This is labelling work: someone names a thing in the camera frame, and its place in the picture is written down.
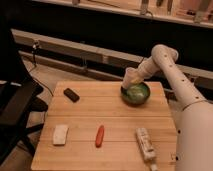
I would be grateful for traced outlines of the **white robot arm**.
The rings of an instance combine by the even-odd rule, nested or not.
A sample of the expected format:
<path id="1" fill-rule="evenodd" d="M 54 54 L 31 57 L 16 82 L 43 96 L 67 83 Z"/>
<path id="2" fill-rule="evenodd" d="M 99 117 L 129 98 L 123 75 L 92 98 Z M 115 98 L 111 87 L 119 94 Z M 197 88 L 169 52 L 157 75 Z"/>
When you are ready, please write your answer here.
<path id="1" fill-rule="evenodd" d="M 151 56 L 136 69 L 132 83 L 161 70 L 169 82 L 182 114 L 178 126 L 175 171 L 213 171 L 213 104 L 177 67 L 178 52 L 155 45 Z"/>

